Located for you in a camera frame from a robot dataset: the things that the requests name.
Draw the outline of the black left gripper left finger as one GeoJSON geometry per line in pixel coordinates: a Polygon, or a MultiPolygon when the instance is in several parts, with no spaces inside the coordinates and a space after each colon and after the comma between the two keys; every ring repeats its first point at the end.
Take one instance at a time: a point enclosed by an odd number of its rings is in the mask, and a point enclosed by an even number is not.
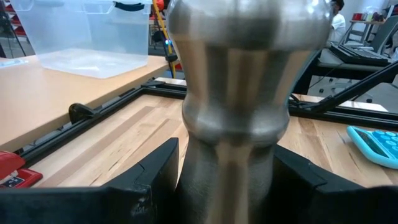
{"type": "Polygon", "coordinates": [[[160,224],[178,176],[178,139],[170,138],[99,187],[0,190],[0,224],[160,224]]]}

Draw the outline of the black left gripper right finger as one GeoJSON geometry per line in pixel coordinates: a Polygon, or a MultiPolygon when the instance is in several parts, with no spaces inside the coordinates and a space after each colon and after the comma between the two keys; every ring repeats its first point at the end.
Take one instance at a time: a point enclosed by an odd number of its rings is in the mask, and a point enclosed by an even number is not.
{"type": "Polygon", "coordinates": [[[264,224],[398,224],[398,186],[366,188],[276,146],[264,224]]]}

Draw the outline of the silver table lamp base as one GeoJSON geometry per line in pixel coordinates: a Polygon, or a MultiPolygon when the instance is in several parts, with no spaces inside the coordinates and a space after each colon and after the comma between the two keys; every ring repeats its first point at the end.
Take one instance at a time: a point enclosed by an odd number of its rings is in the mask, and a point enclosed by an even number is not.
{"type": "Polygon", "coordinates": [[[170,0],[167,29],[187,83],[181,224],[261,220],[289,95],[332,17],[330,0],[170,0]]]}

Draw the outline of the red stapler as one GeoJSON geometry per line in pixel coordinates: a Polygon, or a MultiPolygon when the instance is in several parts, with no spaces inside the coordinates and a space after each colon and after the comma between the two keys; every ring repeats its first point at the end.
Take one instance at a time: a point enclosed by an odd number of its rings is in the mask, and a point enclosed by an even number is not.
{"type": "Polygon", "coordinates": [[[0,189],[28,188],[43,178],[31,169],[23,168],[25,160],[12,152],[0,151],[0,189]]]}

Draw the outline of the blue calculator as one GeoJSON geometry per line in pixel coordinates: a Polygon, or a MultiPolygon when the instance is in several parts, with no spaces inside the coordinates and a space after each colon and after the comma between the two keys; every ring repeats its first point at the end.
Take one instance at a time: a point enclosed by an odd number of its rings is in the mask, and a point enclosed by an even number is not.
{"type": "Polygon", "coordinates": [[[398,133],[369,131],[356,126],[348,126],[346,132],[365,158],[380,166],[398,170],[398,133]]]}

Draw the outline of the beige desk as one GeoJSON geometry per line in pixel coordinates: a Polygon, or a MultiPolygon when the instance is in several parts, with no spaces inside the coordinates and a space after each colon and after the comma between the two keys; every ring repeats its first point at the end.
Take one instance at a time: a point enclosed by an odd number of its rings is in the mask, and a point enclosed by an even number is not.
{"type": "Polygon", "coordinates": [[[141,68],[99,79],[46,69],[36,56],[25,61],[0,68],[0,151],[14,152],[68,123],[70,105],[96,108],[168,67],[164,58],[150,56],[141,68]]]}

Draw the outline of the black keyboard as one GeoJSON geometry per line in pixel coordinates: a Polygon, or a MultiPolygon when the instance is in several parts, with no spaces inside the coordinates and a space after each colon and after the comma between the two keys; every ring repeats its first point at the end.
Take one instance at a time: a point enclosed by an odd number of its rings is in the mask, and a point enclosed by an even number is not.
{"type": "Polygon", "coordinates": [[[371,50],[355,49],[344,45],[331,45],[329,50],[344,63],[348,64],[385,67],[391,63],[387,57],[371,50]]]}

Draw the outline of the clear plastic storage bin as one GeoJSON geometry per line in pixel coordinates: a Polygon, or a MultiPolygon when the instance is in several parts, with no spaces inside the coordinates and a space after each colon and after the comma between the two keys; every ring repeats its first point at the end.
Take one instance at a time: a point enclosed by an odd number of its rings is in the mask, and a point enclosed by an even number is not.
{"type": "Polygon", "coordinates": [[[10,0],[41,66],[109,78],[147,65],[151,0],[10,0]]]}

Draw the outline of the dark office chair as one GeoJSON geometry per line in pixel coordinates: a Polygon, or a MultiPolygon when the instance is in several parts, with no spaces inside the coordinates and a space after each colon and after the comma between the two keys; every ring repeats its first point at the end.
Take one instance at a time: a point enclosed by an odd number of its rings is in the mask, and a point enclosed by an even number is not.
{"type": "Polygon", "coordinates": [[[373,52],[377,54],[383,54],[386,48],[386,42],[389,37],[398,30],[398,16],[389,17],[383,25],[380,26],[379,30],[376,32],[370,47],[373,48],[373,52]]]}

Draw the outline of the person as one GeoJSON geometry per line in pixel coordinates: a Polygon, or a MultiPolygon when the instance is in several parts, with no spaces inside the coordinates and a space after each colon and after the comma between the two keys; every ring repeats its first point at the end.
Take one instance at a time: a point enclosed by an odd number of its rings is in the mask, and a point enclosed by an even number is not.
{"type": "Polygon", "coordinates": [[[331,31],[328,40],[330,42],[338,43],[342,40],[346,32],[345,17],[340,14],[345,2],[344,0],[330,0],[330,3],[333,10],[333,20],[331,23],[331,31]]]}

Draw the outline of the black aluminium table frame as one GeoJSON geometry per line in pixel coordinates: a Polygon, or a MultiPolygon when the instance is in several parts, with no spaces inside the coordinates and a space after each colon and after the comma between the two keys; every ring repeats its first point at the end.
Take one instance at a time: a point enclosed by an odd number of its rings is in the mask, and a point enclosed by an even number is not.
{"type": "MultiPolygon", "coordinates": [[[[364,94],[397,74],[398,62],[394,62],[335,96],[329,96],[319,102],[300,101],[297,97],[293,97],[289,101],[289,113],[302,118],[398,131],[398,114],[355,109],[340,105],[346,100],[364,94]]],[[[21,157],[26,161],[25,166],[30,167],[38,163],[83,131],[96,125],[143,94],[182,99],[187,94],[187,88],[183,85],[150,80],[139,88],[133,88],[123,93],[121,99],[105,108],[91,109],[83,104],[74,103],[69,107],[68,112],[72,126],[38,146],[21,153],[21,157]]]]}

